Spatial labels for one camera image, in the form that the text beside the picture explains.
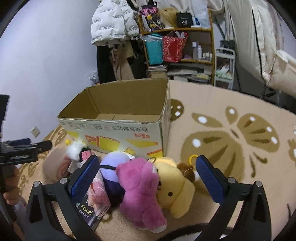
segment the white fluffy plush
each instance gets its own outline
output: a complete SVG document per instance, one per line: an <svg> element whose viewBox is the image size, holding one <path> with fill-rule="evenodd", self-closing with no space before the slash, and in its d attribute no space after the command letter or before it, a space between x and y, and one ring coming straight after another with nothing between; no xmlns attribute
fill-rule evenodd
<svg viewBox="0 0 296 241"><path fill-rule="evenodd" d="M66 155L72 160L79 161L79 154L82 148L86 148L87 145L82 141L73 141L66 150Z"/></svg>

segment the purple plush toy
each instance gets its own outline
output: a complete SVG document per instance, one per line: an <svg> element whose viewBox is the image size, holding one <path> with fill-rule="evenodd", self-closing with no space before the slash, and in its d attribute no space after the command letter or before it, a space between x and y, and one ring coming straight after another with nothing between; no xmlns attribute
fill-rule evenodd
<svg viewBox="0 0 296 241"><path fill-rule="evenodd" d="M105 190L109 197L111 207L116 207L122 202L124 189L118 183L115 169L119 164L126 163L130 157L121 151L113 151L107 154L100 164L100 171L105 183Z"/></svg>

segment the wall outlet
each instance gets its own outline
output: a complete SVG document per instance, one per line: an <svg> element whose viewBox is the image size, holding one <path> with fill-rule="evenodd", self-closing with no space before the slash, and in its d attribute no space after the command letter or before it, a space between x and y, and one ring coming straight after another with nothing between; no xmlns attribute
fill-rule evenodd
<svg viewBox="0 0 296 241"><path fill-rule="evenodd" d="M31 130L31 133L33 134L34 137L37 137L40 134L40 130L38 129L38 127L33 127L33 129Z"/></svg>

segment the person's hand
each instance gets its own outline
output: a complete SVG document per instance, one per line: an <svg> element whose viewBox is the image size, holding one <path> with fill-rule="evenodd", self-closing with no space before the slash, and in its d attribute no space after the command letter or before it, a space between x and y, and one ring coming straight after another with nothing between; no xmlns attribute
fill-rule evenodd
<svg viewBox="0 0 296 241"><path fill-rule="evenodd" d="M6 200L8 205L16 205L20 201L20 189L18 188L18 168L15 167L15 175L4 179L6 185L13 187L10 191L3 194L3 198Z"/></svg>

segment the yellow keyring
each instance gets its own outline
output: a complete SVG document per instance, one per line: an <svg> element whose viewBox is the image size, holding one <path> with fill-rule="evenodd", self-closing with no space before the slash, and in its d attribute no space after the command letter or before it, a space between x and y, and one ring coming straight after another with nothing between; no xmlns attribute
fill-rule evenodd
<svg viewBox="0 0 296 241"><path fill-rule="evenodd" d="M189 163L189 165L192 165L192 158L198 158L198 155L191 155L190 157L189 157L189 159L188 159L188 163Z"/></svg>

